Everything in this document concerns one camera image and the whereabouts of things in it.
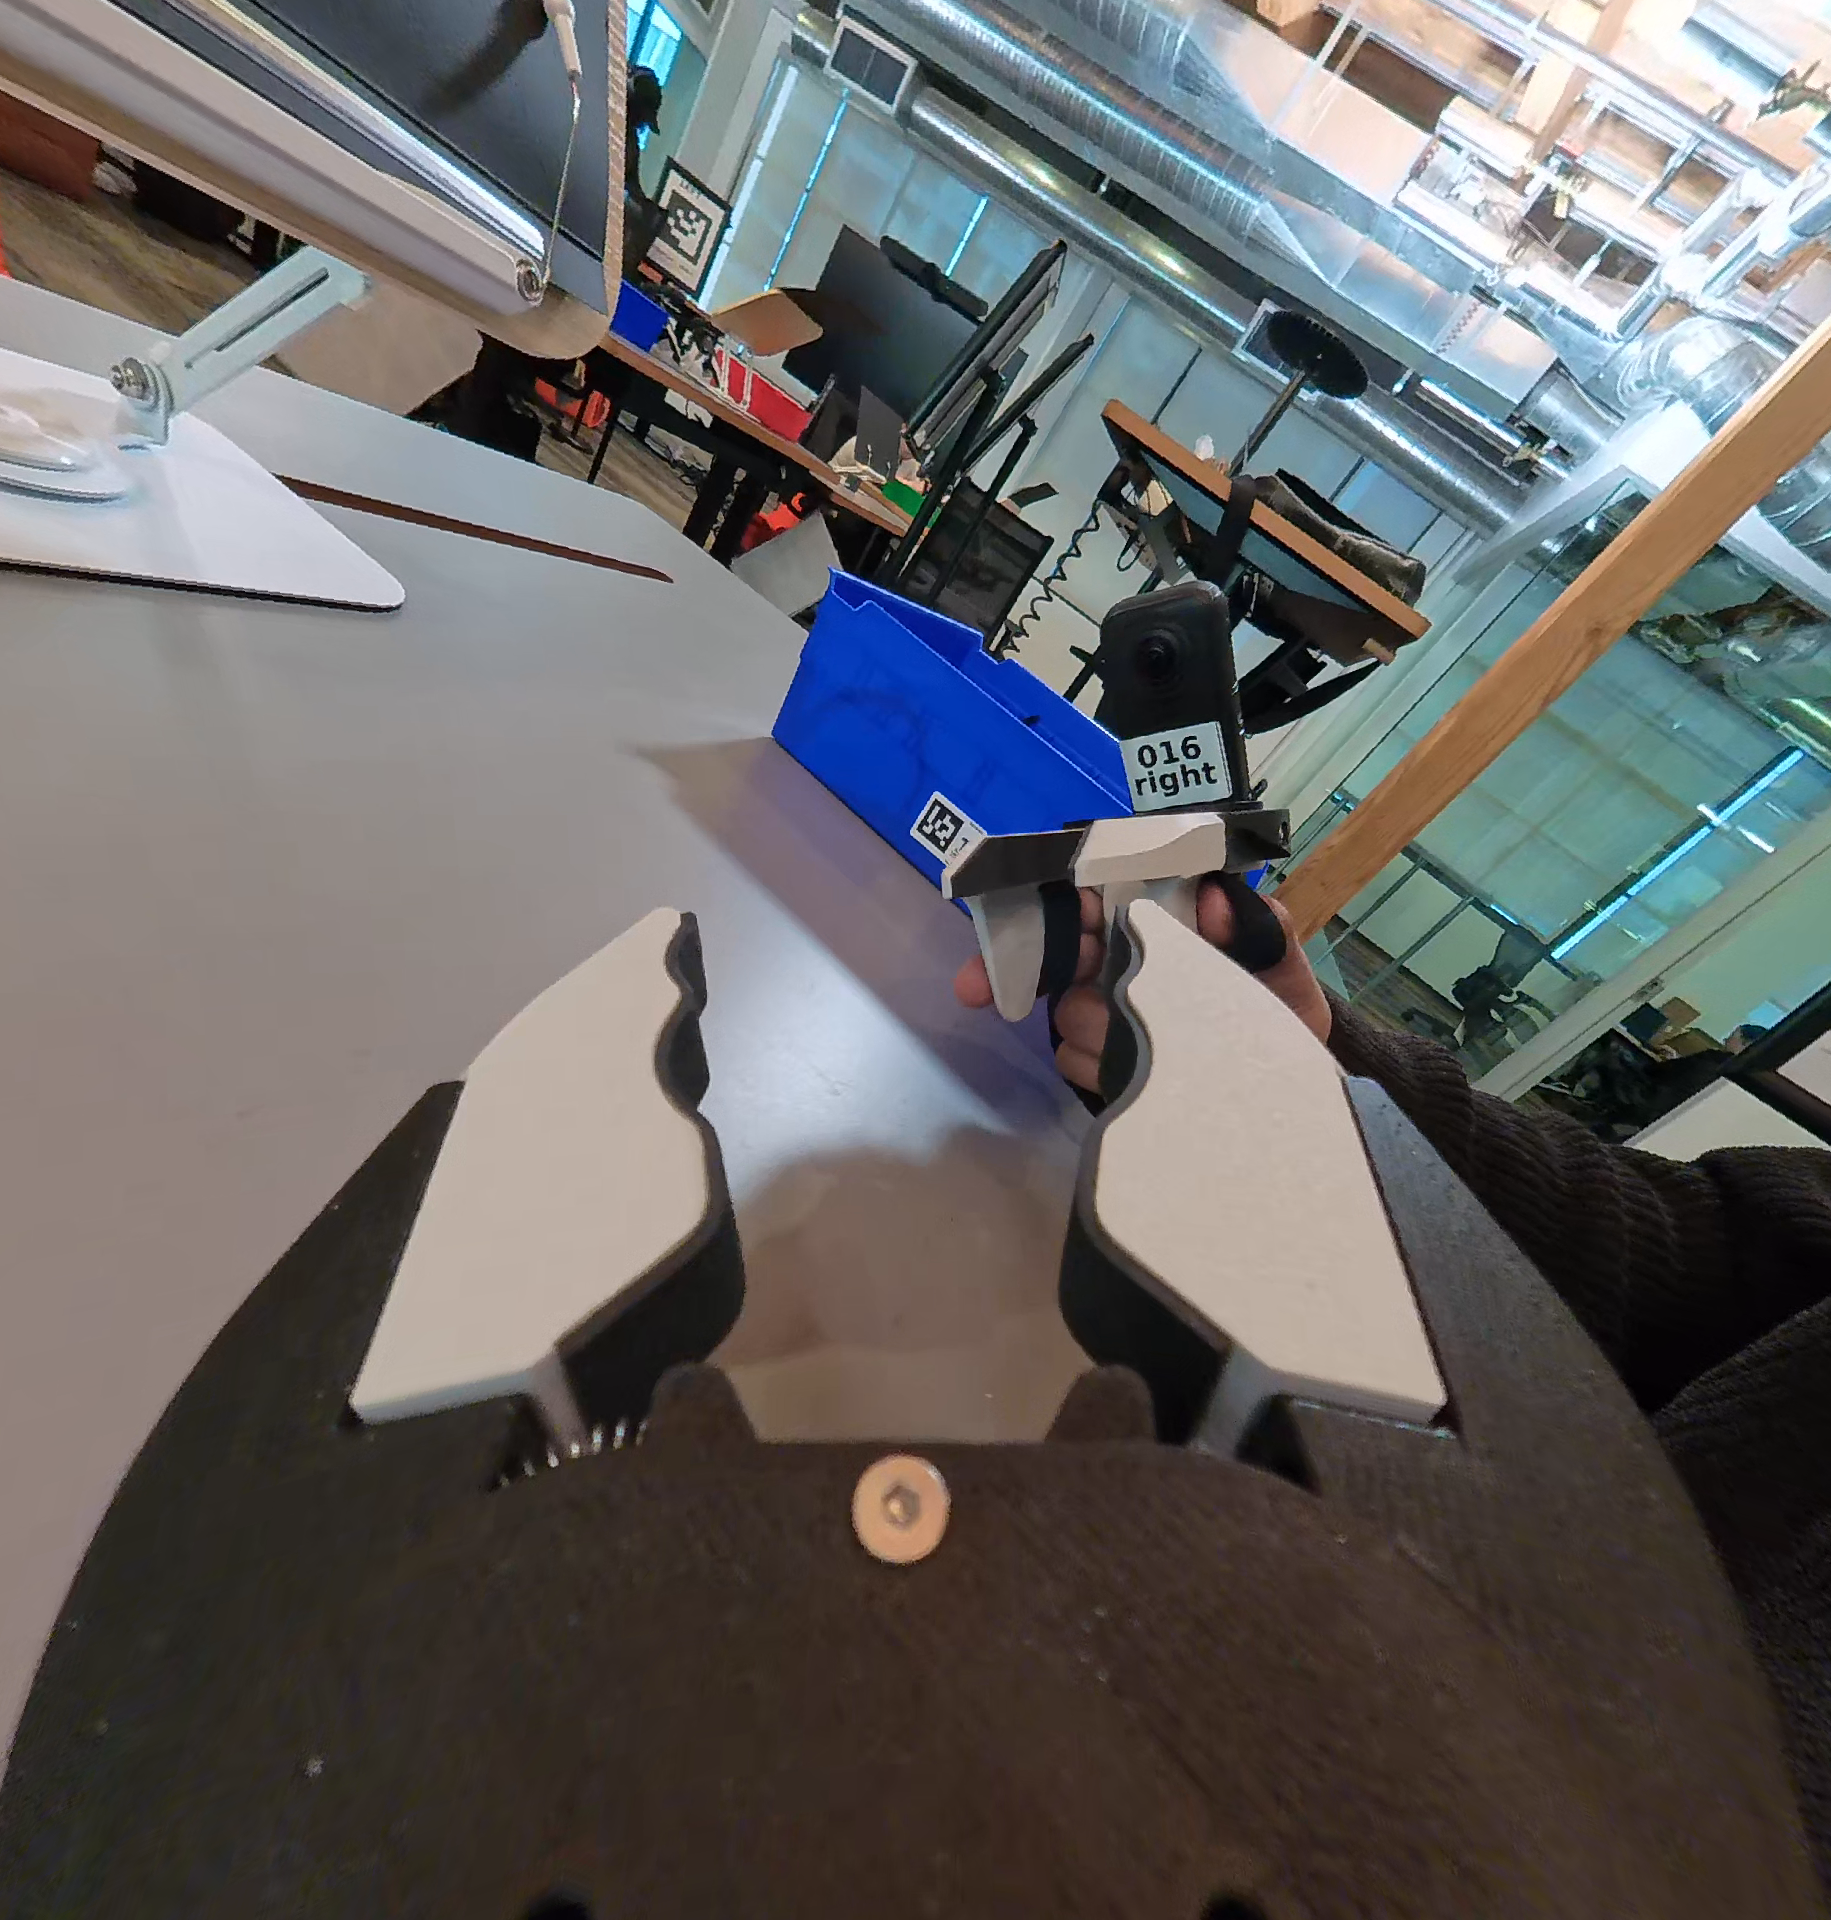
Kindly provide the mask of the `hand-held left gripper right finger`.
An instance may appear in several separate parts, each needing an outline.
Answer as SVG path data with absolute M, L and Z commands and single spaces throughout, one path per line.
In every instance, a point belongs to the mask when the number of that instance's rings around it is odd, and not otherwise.
M 1176 1448 L 1236 1456 L 1286 1400 L 1432 1426 L 1450 1390 L 1326 1046 L 1156 901 L 1120 912 L 1112 963 L 1062 1261 L 1076 1344 Z

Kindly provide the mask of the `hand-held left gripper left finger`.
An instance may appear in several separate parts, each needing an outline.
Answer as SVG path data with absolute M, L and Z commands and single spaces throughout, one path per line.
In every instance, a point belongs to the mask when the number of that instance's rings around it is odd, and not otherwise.
M 722 1346 L 744 1266 L 706 1004 L 696 918 L 664 907 L 474 1061 L 353 1383 L 365 1425 L 518 1400 L 554 1448 L 618 1446 Z

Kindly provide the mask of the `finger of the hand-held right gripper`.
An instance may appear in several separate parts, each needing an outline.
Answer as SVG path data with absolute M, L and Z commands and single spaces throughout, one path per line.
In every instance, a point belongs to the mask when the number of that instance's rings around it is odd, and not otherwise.
M 1102 892 L 1220 872 L 1230 860 L 1224 812 L 1176 812 L 1106 818 L 1072 829 L 988 835 L 952 856 L 940 878 L 948 901 L 1066 882 Z

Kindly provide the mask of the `blue bin with tag sticker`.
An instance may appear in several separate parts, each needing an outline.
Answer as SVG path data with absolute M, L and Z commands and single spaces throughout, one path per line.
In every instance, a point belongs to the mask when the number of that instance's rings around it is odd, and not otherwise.
M 982 837 L 1130 812 L 1102 700 L 1088 716 L 968 626 L 838 572 L 774 736 L 940 884 Z

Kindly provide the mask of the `person's right hand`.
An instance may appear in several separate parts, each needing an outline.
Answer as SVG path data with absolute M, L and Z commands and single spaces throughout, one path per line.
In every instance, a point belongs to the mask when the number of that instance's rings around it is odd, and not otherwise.
M 1072 985 L 1050 1003 L 1052 1049 L 1062 1080 L 1084 1100 L 1100 1095 L 1102 1052 L 1112 1010 L 1100 990 L 1106 963 L 1106 912 L 1096 892 L 1080 899 L 1080 937 Z M 1240 877 L 1204 877 L 1196 894 L 1204 942 L 1250 972 L 1298 1020 L 1328 1045 L 1334 1013 L 1294 925 L 1272 899 Z

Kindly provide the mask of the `tilted wooden table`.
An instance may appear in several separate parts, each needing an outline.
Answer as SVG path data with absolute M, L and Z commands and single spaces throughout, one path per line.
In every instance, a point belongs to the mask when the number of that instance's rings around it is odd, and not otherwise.
M 1286 519 L 1268 503 L 1254 500 L 1240 512 L 1234 479 L 1198 460 L 1154 423 L 1120 398 L 1102 408 L 1102 423 L 1134 485 L 1158 483 L 1188 526 L 1200 531 L 1196 549 L 1204 560 L 1228 559 L 1232 567 L 1250 565 L 1292 590 L 1366 619 L 1366 648 L 1394 657 L 1430 632 L 1418 608 L 1382 589 L 1360 567 L 1336 554 L 1328 545 Z

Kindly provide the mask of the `black round disc on pole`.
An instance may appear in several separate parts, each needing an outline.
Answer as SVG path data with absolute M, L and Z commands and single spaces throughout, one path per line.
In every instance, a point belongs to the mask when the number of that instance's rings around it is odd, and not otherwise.
M 1264 327 L 1268 351 L 1292 374 L 1292 387 L 1354 402 L 1368 388 L 1368 370 L 1354 347 L 1322 321 L 1300 311 L 1274 311 Z

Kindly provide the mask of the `dark computer monitors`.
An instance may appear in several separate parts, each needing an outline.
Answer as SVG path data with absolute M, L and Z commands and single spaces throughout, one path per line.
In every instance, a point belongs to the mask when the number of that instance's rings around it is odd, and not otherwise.
M 1004 368 L 1058 299 L 1070 252 L 1066 239 L 1044 246 L 920 398 L 906 423 L 906 441 L 922 479 L 936 479 L 956 454 L 968 452 L 970 424 L 994 420 L 1006 392 Z

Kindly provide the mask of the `red plastic bin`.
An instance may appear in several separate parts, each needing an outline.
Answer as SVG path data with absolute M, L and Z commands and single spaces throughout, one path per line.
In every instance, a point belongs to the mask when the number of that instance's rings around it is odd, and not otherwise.
M 810 420 L 812 408 L 802 404 L 780 388 L 756 364 L 734 355 L 728 347 L 718 347 L 712 355 L 712 379 L 726 396 L 730 408 L 750 420 L 760 423 L 788 444 L 800 444 Z

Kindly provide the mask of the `background wooden desk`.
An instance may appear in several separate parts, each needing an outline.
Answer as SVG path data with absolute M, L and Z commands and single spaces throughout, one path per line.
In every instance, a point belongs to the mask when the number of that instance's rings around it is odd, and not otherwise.
M 882 497 L 878 485 L 846 479 L 806 446 L 762 424 L 722 390 L 680 373 L 652 352 L 608 333 L 586 356 L 588 392 L 610 404 L 594 444 L 588 483 L 596 483 L 624 419 L 660 429 L 710 454 L 696 486 L 684 537 L 722 565 L 732 565 L 748 531 L 770 500 L 806 497 L 816 511 L 858 519 L 870 539 L 900 541 L 912 516 Z

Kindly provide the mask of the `black and white tag sign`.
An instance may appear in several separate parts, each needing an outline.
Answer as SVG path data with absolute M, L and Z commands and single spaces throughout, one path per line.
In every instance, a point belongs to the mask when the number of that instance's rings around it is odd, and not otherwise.
M 664 165 L 656 205 L 660 225 L 646 261 L 684 296 L 702 296 L 728 234 L 734 205 L 672 157 Z

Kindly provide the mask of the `person's dark sweater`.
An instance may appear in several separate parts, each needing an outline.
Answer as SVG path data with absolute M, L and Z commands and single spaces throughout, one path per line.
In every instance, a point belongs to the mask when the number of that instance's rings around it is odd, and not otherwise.
M 1694 1380 L 1654 1425 L 1780 1704 L 1831 1906 L 1831 1296 Z

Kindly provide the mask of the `large black display panel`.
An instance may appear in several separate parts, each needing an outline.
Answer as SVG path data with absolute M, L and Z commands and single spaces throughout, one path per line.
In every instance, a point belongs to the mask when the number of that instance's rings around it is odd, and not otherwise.
M 562 363 L 622 275 L 626 4 L 0 2 L 0 88 Z

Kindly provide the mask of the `wooden post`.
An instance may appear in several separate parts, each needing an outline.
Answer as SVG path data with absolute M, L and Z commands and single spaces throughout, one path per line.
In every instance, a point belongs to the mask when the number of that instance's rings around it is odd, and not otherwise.
M 1280 886 L 1316 937 L 1831 433 L 1831 317 Z

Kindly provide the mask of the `silver ventilation duct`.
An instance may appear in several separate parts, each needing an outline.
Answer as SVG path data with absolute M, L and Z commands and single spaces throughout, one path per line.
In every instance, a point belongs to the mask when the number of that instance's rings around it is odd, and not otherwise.
M 1726 396 L 1831 319 L 1831 27 L 1788 4 L 828 4 L 896 116 L 1168 233 L 1196 330 L 1312 312 L 1370 363 L 1332 413 L 1502 514 L 1626 419 Z

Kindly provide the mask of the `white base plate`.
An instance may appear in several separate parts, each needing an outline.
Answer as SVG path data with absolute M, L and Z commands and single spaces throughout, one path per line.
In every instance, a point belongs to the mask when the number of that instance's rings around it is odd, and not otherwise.
M 103 458 L 79 469 L 119 497 L 31 492 L 65 471 L 11 464 L 0 480 L 0 569 L 233 595 L 353 612 L 395 612 L 405 589 L 315 507 L 205 420 L 185 416 L 167 444 L 123 444 L 109 376 L 0 348 L 0 402 Z

